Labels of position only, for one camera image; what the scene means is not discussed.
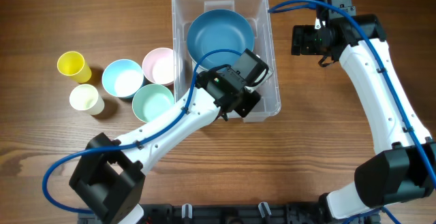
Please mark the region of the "mint green bowl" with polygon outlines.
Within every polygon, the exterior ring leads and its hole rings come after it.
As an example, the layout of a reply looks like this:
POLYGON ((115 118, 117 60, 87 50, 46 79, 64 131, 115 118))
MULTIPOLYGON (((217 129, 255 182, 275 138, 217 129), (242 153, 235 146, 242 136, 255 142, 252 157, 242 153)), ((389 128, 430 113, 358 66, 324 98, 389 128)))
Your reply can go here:
POLYGON ((134 115, 148 123, 174 105, 172 91, 160 84, 147 84, 140 88, 132 100, 134 115))

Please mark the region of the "yellow cup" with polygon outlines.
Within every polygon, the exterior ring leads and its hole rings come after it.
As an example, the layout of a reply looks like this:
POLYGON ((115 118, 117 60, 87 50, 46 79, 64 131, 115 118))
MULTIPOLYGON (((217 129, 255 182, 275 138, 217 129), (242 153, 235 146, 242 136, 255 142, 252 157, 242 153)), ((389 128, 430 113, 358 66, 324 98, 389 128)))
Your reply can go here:
POLYGON ((84 57, 76 51, 62 54, 57 61, 58 71, 77 83, 85 83, 91 79, 91 68, 84 57))

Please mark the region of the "pink bowl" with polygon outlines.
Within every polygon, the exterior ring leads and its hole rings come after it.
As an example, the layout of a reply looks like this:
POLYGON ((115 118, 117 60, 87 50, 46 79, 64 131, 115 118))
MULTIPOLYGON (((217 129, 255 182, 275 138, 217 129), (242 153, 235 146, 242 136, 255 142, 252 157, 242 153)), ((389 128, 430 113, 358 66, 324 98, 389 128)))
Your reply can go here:
POLYGON ((174 51, 170 48, 156 48, 150 51, 142 61, 145 78, 164 86, 174 82, 174 51))

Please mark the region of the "dark blue plate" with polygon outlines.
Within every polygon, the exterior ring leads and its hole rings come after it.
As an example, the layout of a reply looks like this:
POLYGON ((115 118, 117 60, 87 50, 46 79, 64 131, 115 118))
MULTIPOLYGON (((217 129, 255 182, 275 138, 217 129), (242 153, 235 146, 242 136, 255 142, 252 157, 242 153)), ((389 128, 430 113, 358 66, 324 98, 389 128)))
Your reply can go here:
POLYGON ((253 50, 255 35, 249 22, 231 10, 211 10, 197 17, 187 33, 187 50, 197 62, 205 54, 214 50, 224 50, 206 57, 200 67, 233 65, 239 54, 246 49, 253 50))

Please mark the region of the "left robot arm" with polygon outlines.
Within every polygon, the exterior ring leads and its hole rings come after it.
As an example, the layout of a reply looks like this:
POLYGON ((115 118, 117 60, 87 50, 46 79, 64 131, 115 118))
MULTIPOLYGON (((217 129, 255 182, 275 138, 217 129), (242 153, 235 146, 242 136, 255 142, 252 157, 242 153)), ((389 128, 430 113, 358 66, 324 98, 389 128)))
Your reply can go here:
POLYGON ((139 200, 153 166, 219 117, 250 113, 267 74, 267 69, 221 66, 195 75, 185 95, 151 122, 114 140, 104 133, 95 136, 80 156, 70 187, 101 223, 134 223, 143 215, 139 200))

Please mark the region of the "cream cup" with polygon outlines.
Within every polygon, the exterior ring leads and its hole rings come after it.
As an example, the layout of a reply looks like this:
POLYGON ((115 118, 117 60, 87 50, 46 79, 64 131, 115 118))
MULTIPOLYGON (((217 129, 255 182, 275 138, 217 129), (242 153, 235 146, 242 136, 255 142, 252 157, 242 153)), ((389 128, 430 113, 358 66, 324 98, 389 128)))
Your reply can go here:
POLYGON ((98 90, 90 84, 78 85, 69 96, 73 109, 89 115, 100 114, 104 110, 104 100, 98 90))

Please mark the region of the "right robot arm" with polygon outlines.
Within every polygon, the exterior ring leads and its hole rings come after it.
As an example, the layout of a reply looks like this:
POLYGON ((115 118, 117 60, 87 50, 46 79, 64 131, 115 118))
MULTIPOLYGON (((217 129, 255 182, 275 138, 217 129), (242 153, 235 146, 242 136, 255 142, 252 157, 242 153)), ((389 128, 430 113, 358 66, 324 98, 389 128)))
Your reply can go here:
POLYGON ((370 124, 375 156, 356 168, 347 186, 320 196, 319 218, 330 222, 425 198, 434 190, 418 152, 435 167, 435 141, 420 122, 394 71, 386 32, 373 14, 355 16, 375 51, 344 17, 325 27, 296 25, 293 55, 320 55, 339 62, 354 85, 370 124))

